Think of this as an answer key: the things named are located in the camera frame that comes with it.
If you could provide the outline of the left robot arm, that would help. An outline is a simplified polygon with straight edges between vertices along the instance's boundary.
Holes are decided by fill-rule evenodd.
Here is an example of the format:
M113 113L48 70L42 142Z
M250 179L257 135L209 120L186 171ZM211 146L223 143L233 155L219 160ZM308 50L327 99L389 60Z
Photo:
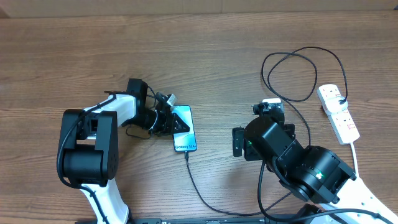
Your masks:
M58 178L84 193L96 215L95 223L134 223L115 179L120 127L135 125L150 136L171 135L174 141L194 134L192 117L182 113L175 95L154 93L154 107L148 108L150 92L145 81L131 78L126 90L108 91L105 101L63 113Z

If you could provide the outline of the blue Galaxy smartphone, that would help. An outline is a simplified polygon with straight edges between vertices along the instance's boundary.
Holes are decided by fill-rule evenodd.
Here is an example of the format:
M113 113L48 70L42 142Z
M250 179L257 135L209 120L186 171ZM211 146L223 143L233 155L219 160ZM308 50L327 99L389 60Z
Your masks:
M197 150L197 141L193 127L192 110L189 105L175 105L171 112L177 115L173 133L176 152L192 152Z

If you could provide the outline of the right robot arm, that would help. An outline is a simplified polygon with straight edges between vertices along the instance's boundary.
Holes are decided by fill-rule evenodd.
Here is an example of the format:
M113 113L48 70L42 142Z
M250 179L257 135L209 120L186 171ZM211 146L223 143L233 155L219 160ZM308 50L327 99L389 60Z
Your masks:
M295 126L285 123L281 102L254 105L253 119L245 128L232 130L233 154L247 161L261 161L281 186L305 202L288 218L262 214L277 223L321 223L336 215L346 223L397 223L389 210L366 187L355 171L333 151L301 146Z

